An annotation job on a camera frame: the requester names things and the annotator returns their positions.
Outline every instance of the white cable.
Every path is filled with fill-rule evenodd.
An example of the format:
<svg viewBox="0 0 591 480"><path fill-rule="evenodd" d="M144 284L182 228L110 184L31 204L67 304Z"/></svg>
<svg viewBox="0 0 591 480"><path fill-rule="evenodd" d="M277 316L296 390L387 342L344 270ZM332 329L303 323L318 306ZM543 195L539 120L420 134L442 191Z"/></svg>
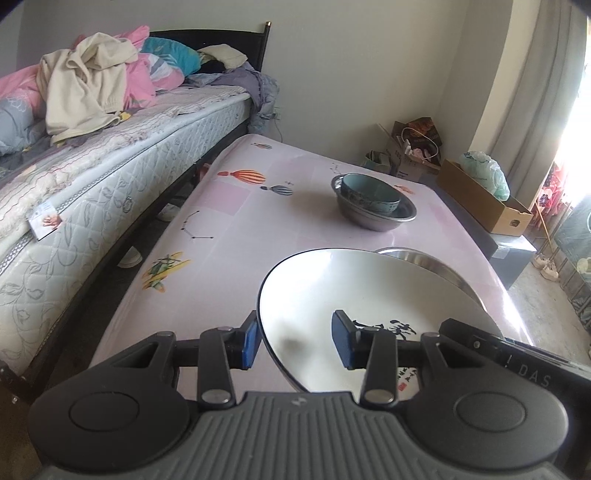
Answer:
<svg viewBox="0 0 591 480"><path fill-rule="evenodd" d="M426 135L423 135L423 134L422 134L420 131L418 131L418 130L415 130L414 128L410 128L410 127L404 127L404 128L402 129L402 131L400 132L400 138L402 138L402 140L406 140L406 139L404 138L404 131L405 131L405 130L412 130L413 132L416 132L416 133L418 133L418 134L419 134L421 137L425 137L425 138L426 138L427 140L429 140L429 141L430 141L430 142L431 142L433 145L435 145L435 155L431 155L429 158L425 158L425 160L431 160L432 158L434 158L434 157L437 157L437 156L439 155L439 147L437 146L437 144L436 144L436 143L435 143L433 140L431 140L431 139L430 139L428 136L426 136Z"/></svg>

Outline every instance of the table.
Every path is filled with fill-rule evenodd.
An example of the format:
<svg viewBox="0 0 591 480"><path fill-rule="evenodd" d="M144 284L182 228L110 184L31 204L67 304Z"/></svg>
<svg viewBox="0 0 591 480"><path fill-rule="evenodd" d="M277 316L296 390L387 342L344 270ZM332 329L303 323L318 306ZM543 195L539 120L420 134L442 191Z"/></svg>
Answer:
<svg viewBox="0 0 591 480"><path fill-rule="evenodd" d="M416 205L414 221L391 232L364 230L337 208L330 181L370 174ZM267 272L314 248L410 247L456 270L505 336L531 343L501 281L432 189L299 150L259 135L235 141L213 163L133 280L92 364L161 330L197 338L239 326L256 306ZM249 372L232 371L236 394L292 390L264 347ZM181 369L178 390L195 398L196 369Z"/></svg>

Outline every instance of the white sneaker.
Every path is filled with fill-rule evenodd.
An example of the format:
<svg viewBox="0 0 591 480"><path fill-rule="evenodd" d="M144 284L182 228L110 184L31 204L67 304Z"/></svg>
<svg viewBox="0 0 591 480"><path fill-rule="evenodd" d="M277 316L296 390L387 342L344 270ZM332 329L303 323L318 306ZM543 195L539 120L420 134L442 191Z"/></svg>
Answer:
<svg viewBox="0 0 591 480"><path fill-rule="evenodd" d="M160 210L160 213L156 215L158 220L162 220L163 222L172 222L174 217L177 216L180 208L172 203L167 203L164 205L164 208Z"/></svg>
<svg viewBox="0 0 591 480"><path fill-rule="evenodd" d="M548 265L546 265L544 268L542 268L542 270L540 270L540 274L546 280L550 280L550 281L558 281L559 280L558 272L556 271L556 265L554 265L554 262L549 262Z"/></svg>
<svg viewBox="0 0 591 480"><path fill-rule="evenodd" d="M531 259L531 264L537 268L538 270L542 270L542 268L548 266L548 257L542 254L536 255L534 258Z"/></svg>
<svg viewBox="0 0 591 480"><path fill-rule="evenodd" d="M591 258L579 258L577 262L577 272L580 274L591 273Z"/></svg>
<svg viewBox="0 0 591 480"><path fill-rule="evenodd" d="M131 247L129 250L127 250L127 253L123 256L117 266L119 268L132 268L142 263L142 260L142 254L139 253L138 249Z"/></svg>

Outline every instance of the hot air balloon print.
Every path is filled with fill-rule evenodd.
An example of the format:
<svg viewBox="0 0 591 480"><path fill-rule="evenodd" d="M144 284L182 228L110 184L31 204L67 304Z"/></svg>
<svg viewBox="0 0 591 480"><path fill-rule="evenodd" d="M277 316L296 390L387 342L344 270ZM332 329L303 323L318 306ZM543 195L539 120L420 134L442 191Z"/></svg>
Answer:
<svg viewBox="0 0 591 480"><path fill-rule="evenodd" d="M258 148L262 148L262 149L264 149L264 150L270 150L270 149L272 149L272 148L273 148L272 146L270 146L270 145L267 145L267 144L265 144L265 143L256 143L256 142L254 142L254 143L252 143L251 145L254 145L255 147L258 147Z"/></svg>
<svg viewBox="0 0 591 480"><path fill-rule="evenodd" d="M270 190L272 192L275 192L279 195L293 195L294 191L289 188L289 187L285 187L283 185L275 185L272 187L265 187L264 185L261 187L261 190Z"/></svg>
<svg viewBox="0 0 591 480"><path fill-rule="evenodd" d="M233 172L220 171L217 174L221 177L227 177L230 175L245 183L259 184L265 182L265 176L256 170L236 170Z"/></svg>

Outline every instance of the beige clothing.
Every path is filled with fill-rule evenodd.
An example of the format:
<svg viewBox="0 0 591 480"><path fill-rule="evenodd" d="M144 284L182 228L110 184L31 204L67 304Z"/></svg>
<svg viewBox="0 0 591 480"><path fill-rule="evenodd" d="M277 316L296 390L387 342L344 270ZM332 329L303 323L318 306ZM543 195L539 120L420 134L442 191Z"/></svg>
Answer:
<svg viewBox="0 0 591 480"><path fill-rule="evenodd" d="M127 87L125 63L138 59L126 38L96 33L74 50L43 55L37 86L47 102L51 142L87 134L119 121Z"/></svg>

